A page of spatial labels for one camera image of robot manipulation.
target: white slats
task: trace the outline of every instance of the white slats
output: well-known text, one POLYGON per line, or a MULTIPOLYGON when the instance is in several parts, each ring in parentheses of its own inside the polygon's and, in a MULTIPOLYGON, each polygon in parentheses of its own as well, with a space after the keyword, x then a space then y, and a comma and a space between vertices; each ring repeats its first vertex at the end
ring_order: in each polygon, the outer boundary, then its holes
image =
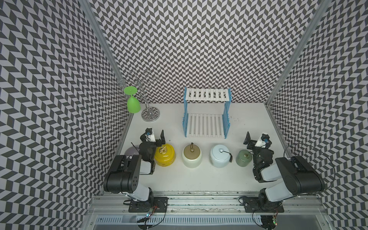
POLYGON ((195 89, 187 88, 186 100, 207 100, 214 102, 228 102, 229 91, 227 89, 195 89))
POLYGON ((188 114, 187 137, 223 137, 224 126, 220 114, 188 114))

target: brown lid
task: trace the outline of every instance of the brown lid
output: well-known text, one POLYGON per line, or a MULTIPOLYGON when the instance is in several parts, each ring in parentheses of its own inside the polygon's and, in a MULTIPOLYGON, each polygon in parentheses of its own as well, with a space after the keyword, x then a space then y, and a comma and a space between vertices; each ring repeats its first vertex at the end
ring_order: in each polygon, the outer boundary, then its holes
POLYGON ((200 153, 201 151, 199 150, 199 147, 194 145, 193 143, 187 145, 184 149, 184 156, 189 160, 197 159, 200 153))

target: black mounting plate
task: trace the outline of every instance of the black mounting plate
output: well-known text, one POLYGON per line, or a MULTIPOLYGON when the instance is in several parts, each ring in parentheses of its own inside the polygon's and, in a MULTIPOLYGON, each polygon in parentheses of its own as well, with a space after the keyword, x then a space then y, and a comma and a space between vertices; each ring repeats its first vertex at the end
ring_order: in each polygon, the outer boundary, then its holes
MULTIPOLYGON (((166 212, 167 211, 167 197, 155 197, 153 199, 153 205, 157 205, 155 212, 166 212)), ((145 201, 134 201, 130 200, 129 212, 144 212, 147 213, 151 205, 149 202, 145 201)))
MULTIPOLYGON (((247 213, 265 212, 265 211, 262 211, 258 207, 258 202, 257 201, 258 201, 258 197, 243 197, 243 206, 245 208, 245 212, 247 212, 247 213)), ((276 208, 276 210, 279 213, 282 213, 282 212, 284 212, 284 207, 282 205, 280 205, 276 208)), ((275 209, 272 209, 272 210, 267 211, 267 212, 275 212, 275 209)))

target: white jar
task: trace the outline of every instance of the white jar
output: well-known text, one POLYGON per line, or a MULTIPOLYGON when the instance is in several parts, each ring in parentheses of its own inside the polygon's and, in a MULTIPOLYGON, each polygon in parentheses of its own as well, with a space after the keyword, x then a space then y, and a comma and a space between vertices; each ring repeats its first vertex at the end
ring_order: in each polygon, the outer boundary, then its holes
POLYGON ((230 161, 229 149, 225 145, 215 145, 209 154, 209 161, 216 168, 225 167, 230 161))
POLYGON ((183 149, 181 157, 185 166, 195 168, 201 164, 202 150, 197 145, 191 143, 183 149))

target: green wine glass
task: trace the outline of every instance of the green wine glass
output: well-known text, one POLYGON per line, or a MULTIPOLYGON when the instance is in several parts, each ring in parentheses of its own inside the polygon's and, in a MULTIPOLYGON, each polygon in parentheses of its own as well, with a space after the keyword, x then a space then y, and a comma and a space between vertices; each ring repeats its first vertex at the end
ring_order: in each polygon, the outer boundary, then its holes
POLYGON ((129 113, 137 113, 141 110, 141 104, 139 103, 138 99, 133 96, 137 93, 137 91, 137 88, 134 86, 128 86, 124 89, 124 93, 130 95, 130 98, 127 102, 129 113))

